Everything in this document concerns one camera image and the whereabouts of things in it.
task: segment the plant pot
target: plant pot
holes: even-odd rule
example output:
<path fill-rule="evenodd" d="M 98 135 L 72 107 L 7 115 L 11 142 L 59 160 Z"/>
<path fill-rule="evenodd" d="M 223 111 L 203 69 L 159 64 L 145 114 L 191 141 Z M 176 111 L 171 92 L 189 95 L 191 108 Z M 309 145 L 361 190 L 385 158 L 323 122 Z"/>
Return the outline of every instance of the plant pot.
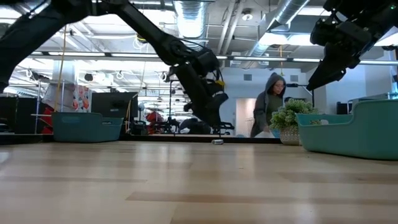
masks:
<path fill-rule="evenodd" d="M 287 146 L 299 146 L 300 145 L 299 128 L 292 126 L 280 130 L 280 141 Z"/>

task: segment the computer monitor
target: computer monitor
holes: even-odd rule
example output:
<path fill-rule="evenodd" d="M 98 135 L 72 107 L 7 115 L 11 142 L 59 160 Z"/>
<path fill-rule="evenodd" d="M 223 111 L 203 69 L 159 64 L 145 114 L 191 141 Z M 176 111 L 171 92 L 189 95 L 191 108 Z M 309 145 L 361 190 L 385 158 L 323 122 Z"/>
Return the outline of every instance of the computer monitor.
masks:
<path fill-rule="evenodd" d="M 130 118 L 138 117 L 138 94 L 136 92 L 93 93 L 92 97 L 92 113 L 100 113 L 108 118 L 125 118 L 131 100 Z"/>

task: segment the hood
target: hood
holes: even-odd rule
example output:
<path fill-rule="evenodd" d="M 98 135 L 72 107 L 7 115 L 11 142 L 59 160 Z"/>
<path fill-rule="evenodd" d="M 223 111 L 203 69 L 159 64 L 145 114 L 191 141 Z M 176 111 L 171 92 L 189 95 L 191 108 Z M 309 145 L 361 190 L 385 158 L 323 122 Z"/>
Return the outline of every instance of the hood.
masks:
<path fill-rule="evenodd" d="M 271 76 L 269 77 L 267 84 L 266 84 L 266 93 L 268 92 L 268 90 L 275 84 L 275 82 L 282 80 L 285 84 L 285 88 L 282 90 L 282 92 L 280 93 L 279 96 L 283 96 L 285 94 L 285 90 L 286 90 L 286 81 L 285 79 L 276 74 L 276 72 L 272 73 Z"/>

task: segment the poster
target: poster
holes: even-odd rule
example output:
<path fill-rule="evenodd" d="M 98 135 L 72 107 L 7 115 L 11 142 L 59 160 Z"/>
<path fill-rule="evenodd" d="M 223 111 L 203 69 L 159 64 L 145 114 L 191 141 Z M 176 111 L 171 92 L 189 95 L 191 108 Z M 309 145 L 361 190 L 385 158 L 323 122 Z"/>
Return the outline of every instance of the poster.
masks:
<path fill-rule="evenodd" d="M 76 85 L 73 92 L 73 108 L 76 112 L 89 113 L 91 112 L 91 97 L 93 92 L 81 85 Z"/>

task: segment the gray hoodie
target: gray hoodie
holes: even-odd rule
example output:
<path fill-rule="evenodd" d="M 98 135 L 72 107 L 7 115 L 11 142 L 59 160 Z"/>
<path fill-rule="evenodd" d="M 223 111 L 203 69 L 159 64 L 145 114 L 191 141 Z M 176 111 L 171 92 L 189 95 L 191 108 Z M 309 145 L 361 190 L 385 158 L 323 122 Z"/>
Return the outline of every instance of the gray hoodie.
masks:
<path fill-rule="evenodd" d="M 280 101 L 283 102 L 283 95 L 285 94 L 286 90 L 286 81 L 285 79 L 276 74 L 275 72 L 269 77 L 267 84 L 266 84 L 266 89 L 259 94 L 256 100 L 256 105 L 254 107 L 253 115 L 254 115 L 254 124 L 251 129 L 250 137 L 253 138 L 259 133 L 264 130 L 267 124 L 267 106 L 268 106 L 268 101 L 269 101 L 269 96 L 268 96 L 268 91 L 270 88 L 279 80 L 282 80 L 285 84 L 285 88 L 282 90 L 280 93 Z"/>

